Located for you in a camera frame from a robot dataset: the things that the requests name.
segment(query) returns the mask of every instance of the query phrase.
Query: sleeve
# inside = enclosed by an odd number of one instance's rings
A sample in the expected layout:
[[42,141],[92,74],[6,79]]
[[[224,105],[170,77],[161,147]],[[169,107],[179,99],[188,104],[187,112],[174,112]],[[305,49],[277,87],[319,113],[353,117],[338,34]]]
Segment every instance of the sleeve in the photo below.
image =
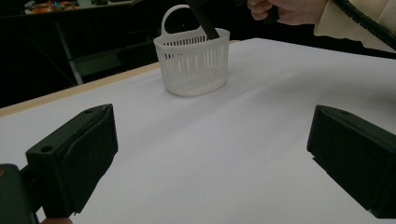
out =
[[[396,0],[349,0],[349,2],[392,34],[396,34]],[[315,26],[314,34],[339,39],[347,38],[360,41],[368,49],[396,52],[350,19],[332,0],[328,1],[319,24]]]

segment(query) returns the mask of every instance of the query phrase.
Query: black tool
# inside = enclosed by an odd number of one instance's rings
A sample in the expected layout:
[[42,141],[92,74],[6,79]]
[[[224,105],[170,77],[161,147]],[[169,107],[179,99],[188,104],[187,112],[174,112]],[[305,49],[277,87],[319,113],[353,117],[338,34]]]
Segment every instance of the black tool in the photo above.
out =
[[307,149],[363,208],[378,218],[396,218],[396,135],[318,105]]
[[80,213],[118,151],[112,105],[87,109],[26,151],[28,165],[0,165],[0,223],[35,224]]

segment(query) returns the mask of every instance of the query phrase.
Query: table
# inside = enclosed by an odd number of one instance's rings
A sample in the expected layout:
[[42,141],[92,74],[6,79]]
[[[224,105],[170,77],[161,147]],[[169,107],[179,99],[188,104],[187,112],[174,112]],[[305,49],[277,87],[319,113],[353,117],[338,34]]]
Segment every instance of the table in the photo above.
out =
[[[122,2],[107,2],[106,5],[91,5],[89,7],[75,7],[74,9],[67,9],[64,11],[55,11],[55,12],[48,12],[48,13],[39,13],[39,14],[53,14],[53,13],[68,13],[68,12],[79,12],[83,11],[86,12],[87,10],[97,10],[97,9],[107,9],[107,8],[112,8],[112,7],[124,7],[127,8],[129,5],[134,3],[136,0],[131,0],[131,1],[122,1]],[[38,15],[30,10],[26,9],[25,10],[26,15]],[[107,50],[105,52],[100,52],[98,54],[93,54],[89,55],[86,57],[80,57],[79,59],[76,59],[75,56],[71,53],[70,47],[67,43],[67,40],[64,36],[64,32],[62,30],[62,27],[58,21],[54,21],[56,31],[58,33],[58,36],[61,40],[62,46],[64,48],[64,53],[66,54],[67,61],[69,62],[70,68],[73,72],[73,76],[77,82],[78,85],[83,84],[82,77],[84,75],[93,73],[93,72],[98,72],[98,71],[103,71],[107,70],[116,66],[121,66],[121,64],[118,62],[117,59],[117,53],[120,52],[120,49],[111,49]]]
[[230,46],[227,84],[198,97],[169,93],[150,68],[1,109],[0,162],[22,168],[24,152],[77,113],[113,104],[120,151],[75,223],[394,223],[306,151],[316,105],[396,133],[393,60],[249,39]]

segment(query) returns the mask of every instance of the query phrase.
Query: black cable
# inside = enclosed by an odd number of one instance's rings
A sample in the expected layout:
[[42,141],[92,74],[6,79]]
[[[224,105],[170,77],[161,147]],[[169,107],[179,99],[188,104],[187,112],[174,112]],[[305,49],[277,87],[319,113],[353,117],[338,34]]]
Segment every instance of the black cable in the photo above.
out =
[[382,42],[396,50],[396,36],[391,34],[387,29],[364,15],[360,10],[355,8],[348,0],[332,0],[349,18],[366,29],[372,35]]

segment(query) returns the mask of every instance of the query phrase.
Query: plastic basket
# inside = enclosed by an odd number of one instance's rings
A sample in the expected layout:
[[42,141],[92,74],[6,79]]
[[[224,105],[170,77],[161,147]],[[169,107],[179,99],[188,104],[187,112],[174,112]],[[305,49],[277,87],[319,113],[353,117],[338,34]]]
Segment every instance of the plastic basket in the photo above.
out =
[[176,95],[194,96],[218,90],[227,81],[230,32],[216,29],[209,40],[202,29],[168,34],[168,16],[187,5],[171,7],[163,16],[161,36],[154,39],[165,88]]

